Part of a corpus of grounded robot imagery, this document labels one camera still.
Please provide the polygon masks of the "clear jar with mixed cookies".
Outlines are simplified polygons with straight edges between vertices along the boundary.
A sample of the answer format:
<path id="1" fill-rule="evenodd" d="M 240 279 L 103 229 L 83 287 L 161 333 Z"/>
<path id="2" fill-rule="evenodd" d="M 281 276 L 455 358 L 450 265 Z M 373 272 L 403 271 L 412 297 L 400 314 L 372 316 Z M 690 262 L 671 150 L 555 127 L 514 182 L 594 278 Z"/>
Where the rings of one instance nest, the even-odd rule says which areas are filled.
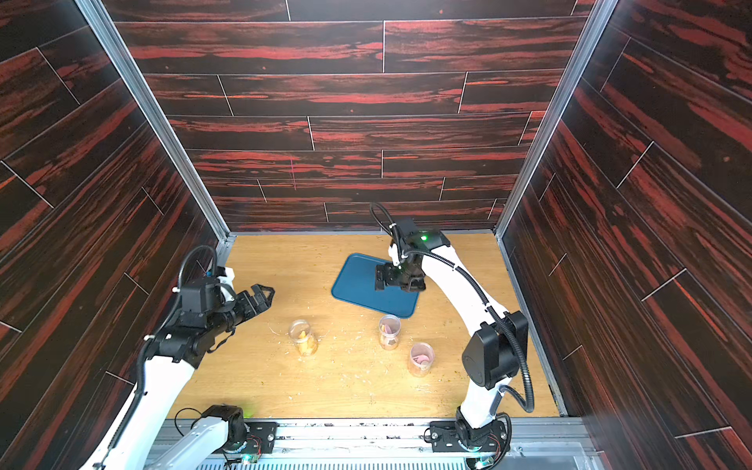
<path id="1" fill-rule="evenodd" d="M 392 351 L 399 344 L 401 319 L 395 315 L 384 315 L 378 323 L 379 343 L 385 351 Z"/>

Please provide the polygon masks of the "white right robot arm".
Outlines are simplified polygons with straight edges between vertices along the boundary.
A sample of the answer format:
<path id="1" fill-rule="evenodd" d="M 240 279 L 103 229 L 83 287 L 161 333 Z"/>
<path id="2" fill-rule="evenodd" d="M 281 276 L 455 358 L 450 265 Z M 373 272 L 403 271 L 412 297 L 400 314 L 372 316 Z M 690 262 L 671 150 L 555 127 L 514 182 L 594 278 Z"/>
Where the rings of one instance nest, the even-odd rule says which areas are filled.
<path id="1" fill-rule="evenodd" d="M 495 421 L 501 399 L 517 401 L 526 412 L 535 410 L 535 393 L 527 360 L 528 319 L 498 303 L 460 260 L 441 231 L 404 235 L 392 226 L 391 260 L 376 270 L 376 288 L 396 286 L 422 291 L 430 278 L 459 314 L 469 342 L 461 361 L 470 379 L 457 409 L 456 424 L 478 434 Z"/>

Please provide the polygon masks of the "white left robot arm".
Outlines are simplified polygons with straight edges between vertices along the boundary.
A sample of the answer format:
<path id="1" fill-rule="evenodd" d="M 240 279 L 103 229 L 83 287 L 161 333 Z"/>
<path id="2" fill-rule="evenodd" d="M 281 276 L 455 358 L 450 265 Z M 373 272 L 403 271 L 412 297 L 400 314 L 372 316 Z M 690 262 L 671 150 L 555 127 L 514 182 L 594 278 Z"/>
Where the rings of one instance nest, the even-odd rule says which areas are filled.
<path id="1" fill-rule="evenodd" d="M 144 469 L 147 457 L 179 394 L 207 354 L 242 323 L 268 311 L 275 290 L 255 284 L 235 292 L 234 272 L 219 266 L 174 288 L 168 319 L 144 339 L 137 356 L 136 383 L 100 445 L 83 469 Z"/>

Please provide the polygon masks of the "clear jar with yellow cookies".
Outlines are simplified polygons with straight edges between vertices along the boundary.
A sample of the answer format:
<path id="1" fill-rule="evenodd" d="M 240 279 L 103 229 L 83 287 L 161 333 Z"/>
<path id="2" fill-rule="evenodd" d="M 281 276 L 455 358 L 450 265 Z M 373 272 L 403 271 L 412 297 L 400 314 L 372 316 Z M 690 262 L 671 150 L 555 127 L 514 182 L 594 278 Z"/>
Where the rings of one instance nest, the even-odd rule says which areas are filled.
<path id="1" fill-rule="evenodd" d="M 288 336 L 301 356 L 312 356 L 318 348 L 318 341 L 311 325 L 305 319 L 292 322 Z"/>

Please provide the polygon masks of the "clear jar with pink cookie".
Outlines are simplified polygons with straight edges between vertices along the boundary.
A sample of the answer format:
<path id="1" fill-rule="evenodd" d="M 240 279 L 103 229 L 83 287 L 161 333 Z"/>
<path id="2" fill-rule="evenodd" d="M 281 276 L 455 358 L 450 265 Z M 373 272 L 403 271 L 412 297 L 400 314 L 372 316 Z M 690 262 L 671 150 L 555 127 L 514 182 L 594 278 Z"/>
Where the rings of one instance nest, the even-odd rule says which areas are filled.
<path id="1" fill-rule="evenodd" d="M 415 343 L 409 351 L 407 368 L 411 375 L 424 377 L 430 372 L 435 358 L 435 351 L 429 344 Z"/>

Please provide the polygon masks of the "teal plastic tray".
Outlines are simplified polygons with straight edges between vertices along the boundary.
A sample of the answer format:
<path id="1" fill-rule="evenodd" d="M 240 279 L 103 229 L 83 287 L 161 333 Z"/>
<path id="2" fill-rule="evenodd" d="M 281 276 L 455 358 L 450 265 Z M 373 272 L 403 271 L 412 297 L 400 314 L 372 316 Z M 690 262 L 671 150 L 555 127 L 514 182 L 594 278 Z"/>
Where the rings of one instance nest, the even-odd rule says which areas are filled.
<path id="1" fill-rule="evenodd" d="M 417 306 L 418 293 L 407 293 L 399 287 L 386 287 L 382 291 L 375 289 L 376 268 L 382 264 L 387 264 L 387 260 L 351 254 L 334 282 L 332 296 L 384 315 L 411 317 Z"/>

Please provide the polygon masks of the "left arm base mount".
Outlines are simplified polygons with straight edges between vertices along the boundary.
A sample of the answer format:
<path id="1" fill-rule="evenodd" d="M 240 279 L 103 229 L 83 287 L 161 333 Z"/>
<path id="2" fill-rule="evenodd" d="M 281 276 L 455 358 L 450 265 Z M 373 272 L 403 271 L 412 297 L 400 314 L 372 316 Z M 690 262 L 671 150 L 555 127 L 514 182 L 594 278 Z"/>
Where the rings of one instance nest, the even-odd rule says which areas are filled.
<path id="1" fill-rule="evenodd" d="M 212 405 L 191 424 L 191 431 L 209 431 L 210 443 L 219 446 L 211 456 L 230 463 L 256 463 L 273 452 L 279 424 L 247 418 L 236 405 Z"/>

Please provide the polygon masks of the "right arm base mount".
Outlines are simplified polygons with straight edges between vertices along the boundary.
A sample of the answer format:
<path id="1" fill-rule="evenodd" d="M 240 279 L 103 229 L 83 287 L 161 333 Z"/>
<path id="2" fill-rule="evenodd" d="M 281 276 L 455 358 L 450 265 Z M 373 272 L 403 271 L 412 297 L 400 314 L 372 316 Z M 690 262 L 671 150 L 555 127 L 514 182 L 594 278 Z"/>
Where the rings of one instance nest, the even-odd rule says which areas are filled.
<path id="1" fill-rule="evenodd" d="M 468 469 L 497 469 L 511 449 L 512 419 L 506 413 L 499 413 L 492 421 L 481 428 L 473 428 L 464 418 L 460 409 L 456 420 L 450 425 L 448 420 L 432 421 L 422 435 L 433 452 L 450 452 L 453 448 L 464 452 L 489 450 L 493 454 L 485 457 L 466 458 Z"/>

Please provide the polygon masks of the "aluminium frame post left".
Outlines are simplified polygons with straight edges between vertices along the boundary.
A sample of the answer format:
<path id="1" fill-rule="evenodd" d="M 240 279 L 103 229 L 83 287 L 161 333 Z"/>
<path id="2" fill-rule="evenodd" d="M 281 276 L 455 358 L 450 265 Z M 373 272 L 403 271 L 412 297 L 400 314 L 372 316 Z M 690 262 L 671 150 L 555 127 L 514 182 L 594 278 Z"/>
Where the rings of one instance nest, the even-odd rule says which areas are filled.
<path id="1" fill-rule="evenodd" d="M 160 107 L 125 41 L 119 34 L 106 7 L 101 1 L 76 0 L 76 7 L 84 16 L 105 53 L 114 65 L 128 91 L 143 113 L 147 123 L 164 147 L 191 195 L 217 237 L 217 258 L 225 264 L 236 240 L 201 180 L 195 166 L 180 143 L 168 118 Z"/>

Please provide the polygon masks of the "aluminium frame post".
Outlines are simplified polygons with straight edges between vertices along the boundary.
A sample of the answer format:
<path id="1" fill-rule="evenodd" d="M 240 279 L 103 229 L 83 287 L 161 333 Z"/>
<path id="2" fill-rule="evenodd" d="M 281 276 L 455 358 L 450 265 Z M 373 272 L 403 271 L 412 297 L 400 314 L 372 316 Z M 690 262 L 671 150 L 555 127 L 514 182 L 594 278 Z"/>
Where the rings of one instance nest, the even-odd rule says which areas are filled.
<path id="1" fill-rule="evenodd" d="M 191 195 L 217 237 L 217 258 L 225 264 L 236 240 L 201 180 L 195 166 L 180 143 L 168 118 L 160 107 L 125 41 L 119 34 L 106 7 L 101 1 L 76 0 L 76 7 L 84 16 L 105 53 L 114 65 L 128 91 L 143 113 L 147 123 L 164 147 Z"/>
<path id="2" fill-rule="evenodd" d="M 561 120 L 574 91 L 587 68 L 595 48 L 602 37 L 608 22 L 618 5 L 618 0 L 599 0 L 587 18 L 582 34 L 573 50 L 573 54 L 562 74 L 552 100 L 546 109 L 539 130 L 531 144 L 522 170 L 503 210 L 499 224 L 495 228 L 495 238 L 501 248 L 504 247 L 503 235 L 509 227 L 513 215 L 521 203 L 533 176 L 546 152 L 546 147 Z"/>

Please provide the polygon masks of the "aluminium frame post right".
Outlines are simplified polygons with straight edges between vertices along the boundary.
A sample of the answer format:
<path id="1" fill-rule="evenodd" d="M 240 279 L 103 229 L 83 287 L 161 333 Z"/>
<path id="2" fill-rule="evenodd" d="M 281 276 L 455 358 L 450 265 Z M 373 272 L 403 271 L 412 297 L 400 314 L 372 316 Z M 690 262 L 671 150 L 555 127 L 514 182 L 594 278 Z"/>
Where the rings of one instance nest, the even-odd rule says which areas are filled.
<path id="1" fill-rule="evenodd" d="M 501 248 L 504 247 L 503 235 L 509 227 L 513 215 L 521 203 L 533 176 L 546 152 L 546 147 L 561 120 L 574 91 L 587 68 L 595 48 L 602 37 L 608 22 L 618 5 L 618 0 L 599 0 L 587 18 L 582 34 L 573 50 L 573 54 L 562 74 L 552 100 L 546 109 L 539 130 L 531 144 L 522 170 L 503 210 L 499 224 L 495 228 L 495 238 Z"/>

